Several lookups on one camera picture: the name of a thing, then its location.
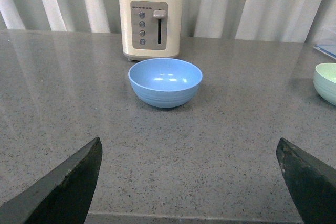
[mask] bowl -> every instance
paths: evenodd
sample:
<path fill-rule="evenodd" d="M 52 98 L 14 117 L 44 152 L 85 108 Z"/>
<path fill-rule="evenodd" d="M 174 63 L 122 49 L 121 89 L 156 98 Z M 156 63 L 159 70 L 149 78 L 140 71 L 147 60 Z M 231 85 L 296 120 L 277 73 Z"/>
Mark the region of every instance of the bowl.
<path fill-rule="evenodd" d="M 322 63 L 315 67 L 314 87 L 333 105 L 336 105 L 336 63 Z"/>
<path fill-rule="evenodd" d="M 142 101 L 158 108 L 173 108 L 196 94 L 203 75 L 189 62 L 155 58 L 136 63 L 130 68 L 128 77 Z"/>

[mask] white curtain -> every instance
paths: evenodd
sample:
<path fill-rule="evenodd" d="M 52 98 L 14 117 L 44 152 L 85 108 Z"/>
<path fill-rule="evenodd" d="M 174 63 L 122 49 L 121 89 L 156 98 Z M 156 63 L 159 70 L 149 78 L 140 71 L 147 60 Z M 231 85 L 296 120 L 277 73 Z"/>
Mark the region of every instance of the white curtain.
<path fill-rule="evenodd" d="M 318 41 L 336 0 L 184 0 L 182 36 Z M 0 29 L 120 33 L 119 0 L 0 0 Z"/>

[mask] cream toaster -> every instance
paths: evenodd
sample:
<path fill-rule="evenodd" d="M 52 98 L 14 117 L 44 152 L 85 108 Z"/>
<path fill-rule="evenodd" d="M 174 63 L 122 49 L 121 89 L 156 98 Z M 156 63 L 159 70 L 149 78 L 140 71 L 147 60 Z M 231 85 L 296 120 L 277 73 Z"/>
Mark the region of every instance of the cream toaster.
<path fill-rule="evenodd" d="M 180 52 L 182 0 L 119 0 L 123 53 L 129 60 Z"/>

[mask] toaster button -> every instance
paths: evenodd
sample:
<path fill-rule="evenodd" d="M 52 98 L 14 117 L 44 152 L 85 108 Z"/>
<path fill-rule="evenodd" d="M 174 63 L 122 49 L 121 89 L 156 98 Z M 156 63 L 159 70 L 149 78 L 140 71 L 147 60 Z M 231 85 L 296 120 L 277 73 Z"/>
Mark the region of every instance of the toaster button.
<path fill-rule="evenodd" d="M 145 18 L 146 14 L 144 12 L 139 13 L 140 18 Z"/>

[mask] blue bowl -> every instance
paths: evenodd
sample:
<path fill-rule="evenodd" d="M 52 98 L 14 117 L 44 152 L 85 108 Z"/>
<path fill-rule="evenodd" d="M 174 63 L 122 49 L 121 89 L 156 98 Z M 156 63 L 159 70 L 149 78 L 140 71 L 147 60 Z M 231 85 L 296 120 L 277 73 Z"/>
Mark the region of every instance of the blue bowl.
<path fill-rule="evenodd" d="M 136 63 L 130 68 L 128 77 L 142 101 L 158 108 L 173 108 L 196 94 L 203 75 L 189 62 L 156 58 Z"/>

